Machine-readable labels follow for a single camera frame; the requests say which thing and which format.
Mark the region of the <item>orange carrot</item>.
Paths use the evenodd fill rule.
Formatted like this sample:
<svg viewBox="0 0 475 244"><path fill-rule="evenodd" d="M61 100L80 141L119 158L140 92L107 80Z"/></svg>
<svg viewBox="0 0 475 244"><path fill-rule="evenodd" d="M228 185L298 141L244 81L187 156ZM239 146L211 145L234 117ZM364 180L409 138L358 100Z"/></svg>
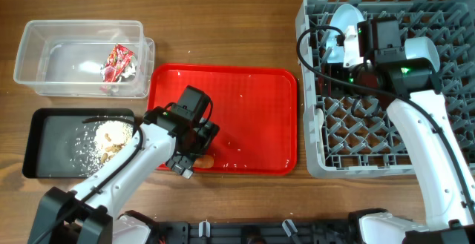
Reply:
<svg viewBox="0 0 475 244"><path fill-rule="evenodd" d="M198 157L194 161L194 167L195 168L212 168L214 165L214 157L210 155L203 155Z"/></svg>

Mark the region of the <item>light blue plate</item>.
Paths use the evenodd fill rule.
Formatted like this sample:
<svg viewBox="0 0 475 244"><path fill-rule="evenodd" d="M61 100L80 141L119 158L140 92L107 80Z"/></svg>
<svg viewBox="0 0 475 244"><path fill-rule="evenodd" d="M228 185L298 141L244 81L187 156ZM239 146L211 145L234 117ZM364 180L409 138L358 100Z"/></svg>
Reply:
<svg viewBox="0 0 475 244"><path fill-rule="evenodd" d="M349 25L357 28L359 22L365 21L360 10L351 4L341 5L333 15L330 26L337 27L343 33ZM337 37L340 35L338 31L331 30L326 42L326 54L328 55L328 63L342 63L344 62L344 44L337 43Z"/></svg>

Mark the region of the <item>light blue bowl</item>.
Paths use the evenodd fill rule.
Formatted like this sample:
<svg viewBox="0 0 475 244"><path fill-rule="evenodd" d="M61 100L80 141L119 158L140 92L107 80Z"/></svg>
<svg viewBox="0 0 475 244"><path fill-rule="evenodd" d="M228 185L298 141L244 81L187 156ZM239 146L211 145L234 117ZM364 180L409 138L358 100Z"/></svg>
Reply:
<svg viewBox="0 0 475 244"><path fill-rule="evenodd" d="M404 42L406 59L428 59L436 72L440 69L439 53L436 45L426 36L406 39Z"/></svg>

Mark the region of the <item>red snack wrapper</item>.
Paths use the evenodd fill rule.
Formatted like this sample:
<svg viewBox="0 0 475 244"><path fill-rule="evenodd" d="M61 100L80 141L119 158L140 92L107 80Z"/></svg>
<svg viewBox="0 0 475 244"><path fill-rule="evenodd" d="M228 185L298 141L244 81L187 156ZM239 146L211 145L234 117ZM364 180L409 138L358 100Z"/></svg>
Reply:
<svg viewBox="0 0 475 244"><path fill-rule="evenodd" d="M116 44L101 69L103 82L117 82L131 64L135 53L123 45Z"/></svg>

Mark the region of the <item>white plastic spoon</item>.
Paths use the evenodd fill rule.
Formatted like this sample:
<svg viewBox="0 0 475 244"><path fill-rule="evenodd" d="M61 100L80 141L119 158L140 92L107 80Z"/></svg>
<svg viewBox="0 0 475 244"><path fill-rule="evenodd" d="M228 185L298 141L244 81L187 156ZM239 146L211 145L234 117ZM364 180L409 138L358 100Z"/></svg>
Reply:
<svg viewBox="0 0 475 244"><path fill-rule="evenodd" d="M320 108L315 109L315 137L319 142L323 141L322 127L324 124L324 112Z"/></svg>

